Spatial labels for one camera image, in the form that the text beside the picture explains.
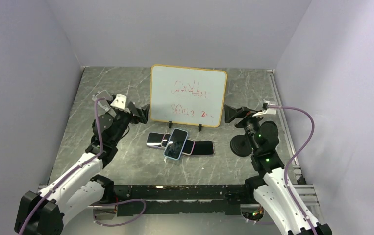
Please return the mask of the lilac case phone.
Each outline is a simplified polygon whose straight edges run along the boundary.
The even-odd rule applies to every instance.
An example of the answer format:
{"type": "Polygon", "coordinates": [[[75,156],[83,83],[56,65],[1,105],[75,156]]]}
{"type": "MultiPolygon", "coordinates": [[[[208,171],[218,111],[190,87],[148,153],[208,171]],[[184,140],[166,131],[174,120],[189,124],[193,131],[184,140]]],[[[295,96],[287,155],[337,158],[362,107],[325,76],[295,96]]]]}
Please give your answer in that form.
{"type": "Polygon", "coordinates": [[[164,138],[164,134],[150,132],[147,137],[146,146],[148,148],[155,148],[155,149],[162,149],[162,141],[164,138]]]}

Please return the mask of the beige pink case phone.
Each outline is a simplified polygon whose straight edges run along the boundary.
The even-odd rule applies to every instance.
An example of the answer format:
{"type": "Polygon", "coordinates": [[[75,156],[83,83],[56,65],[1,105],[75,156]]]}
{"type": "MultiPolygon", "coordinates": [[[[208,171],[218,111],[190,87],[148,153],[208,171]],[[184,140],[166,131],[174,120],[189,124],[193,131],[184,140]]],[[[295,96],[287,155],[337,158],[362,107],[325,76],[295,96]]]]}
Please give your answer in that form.
{"type": "MultiPolygon", "coordinates": [[[[170,133],[165,133],[163,135],[163,139],[162,139],[162,142],[161,142],[162,148],[165,148],[167,146],[169,138],[170,138],[170,133]]],[[[193,140],[187,139],[186,143],[183,147],[182,154],[183,155],[191,155],[192,152],[193,152],[194,146],[195,146],[195,142],[193,140]]]]}

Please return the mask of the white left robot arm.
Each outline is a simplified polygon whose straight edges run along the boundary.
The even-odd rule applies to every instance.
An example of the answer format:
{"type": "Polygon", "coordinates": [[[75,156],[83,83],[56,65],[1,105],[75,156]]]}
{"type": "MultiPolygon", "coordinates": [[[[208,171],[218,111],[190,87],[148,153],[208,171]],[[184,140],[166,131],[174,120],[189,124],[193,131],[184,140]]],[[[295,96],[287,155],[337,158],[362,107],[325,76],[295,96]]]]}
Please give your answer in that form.
{"type": "Polygon", "coordinates": [[[150,105],[137,108],[130,102],[116,114],[98,114],[90,145],[77,162],[53,183],[38,192],[28,191],[19,204],[14,231],[19,235],[59,235],[64,227],[88,206],[115,204],[114,182],[100,172],[113,160],[117,144],[129,124],[146,124],[150,105]]]}

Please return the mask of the blue case phone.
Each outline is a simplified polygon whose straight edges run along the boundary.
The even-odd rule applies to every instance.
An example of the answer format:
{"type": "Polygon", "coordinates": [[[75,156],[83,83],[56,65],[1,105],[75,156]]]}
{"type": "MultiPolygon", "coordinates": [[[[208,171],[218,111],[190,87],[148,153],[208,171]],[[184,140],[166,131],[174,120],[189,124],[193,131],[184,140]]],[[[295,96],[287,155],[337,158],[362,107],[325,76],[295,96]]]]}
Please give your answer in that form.
{"type": "Polygon", "coordinates": [[[188,138],[188,132],[179,128],[174,128],[167,141],[164,156],[169,159],[178,160],[182,154],[188,138]]]}

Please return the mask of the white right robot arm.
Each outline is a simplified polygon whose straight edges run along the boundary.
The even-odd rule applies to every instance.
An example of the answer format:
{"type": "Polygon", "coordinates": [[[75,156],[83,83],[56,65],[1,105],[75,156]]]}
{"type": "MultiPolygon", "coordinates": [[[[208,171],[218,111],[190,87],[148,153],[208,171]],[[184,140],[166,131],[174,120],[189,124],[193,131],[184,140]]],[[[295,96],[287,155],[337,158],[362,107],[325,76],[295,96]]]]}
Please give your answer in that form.
{"type": "Polygon", "coordinates": [[[308,209],[288,176],[290,163],[285,164],[276,151],[277,125],[273,121],[262,122],[264,115],[274,115],[279,108],[268,102],[260,111],[224,105],[225,123],[239,118],[235,127],[245,131],[231,139],[230,149],[239,157],[250,156],[258,173],[245,180],[244,198],[257,202],[283,235],[330,235],[330,226],[321,223],[308,209]]]}

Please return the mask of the yellow framed whiteboard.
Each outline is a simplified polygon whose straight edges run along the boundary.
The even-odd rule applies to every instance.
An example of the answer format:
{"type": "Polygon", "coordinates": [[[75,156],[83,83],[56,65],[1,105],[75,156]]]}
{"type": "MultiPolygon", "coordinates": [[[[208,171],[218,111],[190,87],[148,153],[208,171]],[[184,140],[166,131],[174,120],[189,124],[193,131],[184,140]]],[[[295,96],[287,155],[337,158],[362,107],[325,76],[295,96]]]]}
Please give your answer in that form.
{"type": "Polygon", "coordinates": [[[226,85],[223,70],[155,64],[150,76],[150,118],[217,128],[226,85]]]}

